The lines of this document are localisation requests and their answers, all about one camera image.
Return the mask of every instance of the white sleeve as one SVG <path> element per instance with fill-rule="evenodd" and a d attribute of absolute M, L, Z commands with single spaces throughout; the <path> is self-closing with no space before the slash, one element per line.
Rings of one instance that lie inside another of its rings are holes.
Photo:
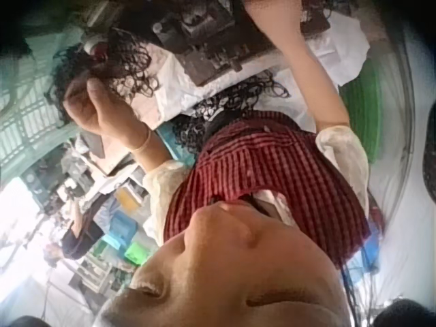
<path fill-rule="evenodd" d="M 190 168 L 182 162 L 170 160 L 145 175 L 142 182 L 150 193 L 151 217 L 144 223 L 145 232 L 156 240 L 157 245 L 164 244 L 164 228 L 172 196 L 189 174 Z"/>
<path fill-rule="evenodd" d="M 316 145 L 351 185 L 368 217 L 368 157 L 357 135 L 346 126 L 329 127 L 317 135 Z"/>

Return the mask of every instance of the woman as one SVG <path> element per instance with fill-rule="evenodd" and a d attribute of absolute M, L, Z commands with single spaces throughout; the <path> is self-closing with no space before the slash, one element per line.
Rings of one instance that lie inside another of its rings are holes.
<path fill-rule="evenodd" d="M 77 124 L 118 138 L 146 170 L 164 243 L 99 326 L 349 326 L 337 269 L 369 235 L 367 158 L 300 33 L 300 0 L 246 8 L 287 58 L 317 134 L 252 112 L 218 129 L 189 171 L 99 80 L 67 91 Z"/>

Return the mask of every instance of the bracelet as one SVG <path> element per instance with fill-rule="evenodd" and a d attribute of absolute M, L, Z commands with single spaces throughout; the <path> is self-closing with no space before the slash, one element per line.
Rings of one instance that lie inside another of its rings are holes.
<path fill-rule="evenodd" d="M 150 142 L 150 139 L 151 139 L 151 134 L 153 133 L 153 131 L 151 130 L 151 129 L 149 129 L 149 134 L 147 135 L 147 138 L 146 138 L 146 140 L 144 141 L 144 144 L 143 145 L 141 145 L 139 148 L 137 148 L 137 149 L 135 149 L 135 150 L 131 150 L 131 152 L 133 153 L 133 154 L 136 154 L 136 153 L 140 153 L 140 152 L 142 152 L 148 145 L 149 145 L 149 142 Z"/>

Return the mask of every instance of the red plaid shirt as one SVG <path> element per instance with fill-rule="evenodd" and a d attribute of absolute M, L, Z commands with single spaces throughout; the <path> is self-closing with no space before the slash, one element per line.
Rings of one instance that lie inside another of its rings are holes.
<path fill-rule="evenodd" d="M 338 266 L 369 236 L 364 211 L 347 181 L 315 144 L 279 112 L 254 111 L 217 132 L 171 201 L 164 240 L 189 225 L 215 197 L 236 200 L 261 190 L 283 194 L 298 227 Z"/>

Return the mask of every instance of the white cloth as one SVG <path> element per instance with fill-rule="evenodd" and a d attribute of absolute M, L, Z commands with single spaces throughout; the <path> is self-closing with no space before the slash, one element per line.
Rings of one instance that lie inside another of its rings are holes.
<path fill-rule="evenodd" d="M 332 12 L 328 19 L 330 29 L 316 38 L 307 41 L 307 45 L 318 58 L 335 85 L 342 86 L 355 79 L 367 58 L 369 43 L 360 29 L 358 20 Z M 189 114 L 189 109 L 196 103 L 235 85 L 250 76 L 259 74 L 265 69 L 283 67 L 285 60 L 279 51 L 272 51 L 256 60 L 243 64 L 243 70 L 236 73 L 230 71 L 204 87 L 196 87 L 184 72 L 182 65 L 174 55 L 169 55 L 157 77 L 161 87 L 155 92 L 160 113 L 160 122 L 169 121 L 180 113 Z M 283 112 L 292 117 L 300 126 L 298 117 L 287 110 L 301 109 L 305 113 L 307 106 L 288 68 L 283 71 L 284 80 L 278 80 L 292 95 L 292 107 L 283 104 Z M 307 116 L 302 114 L 304 122 Z"/>
<path fill-rule="evenodd" d="M 368 217 L 368 176 L 367 155 L 354 132 L 345 126 L 330 127 L 322 130 L 316 138 L 321 153 L 343 175 L 352 186 L 360 205 Z M 189 174 L 190 168 L 175 160 L 167 161 L 144 177 L 144 187 L 151 196 L 151 217 L 144 224 L 146 233 L 154 238 L 159 246 L 164 243 L 164 228 L 170 201 L 178 186 Z M 292 212 L 284 197 L 272 191 L 257 192 L 255 198 L 271 203 L 277 209 L 281 220 L 287 225 L 296 225 Z"/>

